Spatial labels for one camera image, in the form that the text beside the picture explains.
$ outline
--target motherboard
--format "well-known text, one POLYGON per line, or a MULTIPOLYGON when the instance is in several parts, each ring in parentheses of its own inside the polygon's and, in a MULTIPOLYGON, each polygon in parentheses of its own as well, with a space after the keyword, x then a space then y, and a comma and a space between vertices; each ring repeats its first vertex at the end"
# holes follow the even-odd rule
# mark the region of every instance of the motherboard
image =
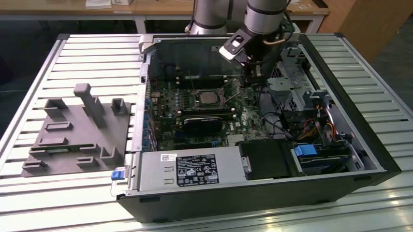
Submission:
POLYGON ((172 81, 153 80, 149 92, 156 150, 233 146, 268 138, 256 93, 240 86, 240 77, 180 75, 172 81))

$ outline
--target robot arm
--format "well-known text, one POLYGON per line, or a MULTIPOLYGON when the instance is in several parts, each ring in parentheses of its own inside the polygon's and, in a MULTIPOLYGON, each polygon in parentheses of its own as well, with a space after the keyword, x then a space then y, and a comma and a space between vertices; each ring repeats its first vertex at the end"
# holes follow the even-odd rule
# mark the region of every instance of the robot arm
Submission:
POLYGON ((275 37, 282 22, 282 14, 287 0, 248 0, 244 14, 244 27, 237 29, 219 49, 227 60, 236 60, 240 65, 251 62, 251 56, 260 60, 270 49, 266 45, 276 45, 284 40, 268 42, 266 36, 275 37))
POLYGON ((193 16, 185 28, 189 34, 225 34, 225 20, 244 12, 244 24, 224 42, 219 53, 225 60, 243 66, 246 82, 252 82, 260 72, 259 65, 266 62, 263 57, 274 45, 288 40, 282 38, 280 29, 288 3, 290 0, 195 0, 193 16))

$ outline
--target blue latch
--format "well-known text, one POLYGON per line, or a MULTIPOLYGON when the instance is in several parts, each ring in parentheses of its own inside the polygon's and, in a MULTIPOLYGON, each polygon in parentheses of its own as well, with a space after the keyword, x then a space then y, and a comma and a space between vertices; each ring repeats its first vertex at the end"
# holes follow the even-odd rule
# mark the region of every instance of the blue latch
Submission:
POLYGON ((308 156, 308 155, 316 155, 316 150, 314 145, 307 144, 307 145, 298 145, 294 148, 295 155, 296 156, 308 156))
POLYGON ((111 179, 112 180, 124 180, 124 170, 112 171, 111 179))

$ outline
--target black plastic cover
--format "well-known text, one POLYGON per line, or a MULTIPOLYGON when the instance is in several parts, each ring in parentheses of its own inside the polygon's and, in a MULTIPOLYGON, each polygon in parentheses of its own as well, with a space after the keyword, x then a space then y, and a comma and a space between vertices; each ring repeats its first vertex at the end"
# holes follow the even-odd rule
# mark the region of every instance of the black plastic cover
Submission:
POLYGON ((299 176, 290 151, 291 144, 286 140, 250 140, 239 142, 237 146, 240 156, 246 157, 250 163, 247 180, 299 176))

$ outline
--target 3d printed holder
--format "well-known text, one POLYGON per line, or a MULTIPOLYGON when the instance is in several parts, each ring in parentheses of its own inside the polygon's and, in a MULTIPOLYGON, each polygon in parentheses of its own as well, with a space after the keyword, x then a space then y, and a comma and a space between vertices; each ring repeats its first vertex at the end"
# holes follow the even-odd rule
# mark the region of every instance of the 3d printed holder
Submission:
POLYGON ((89 84, 76 84, 82 105, 61 98, 44 106, 46 118, 24 162, 21 176, 112 170, 123 165, 131 104, 112 99, 101 104, 89 84))

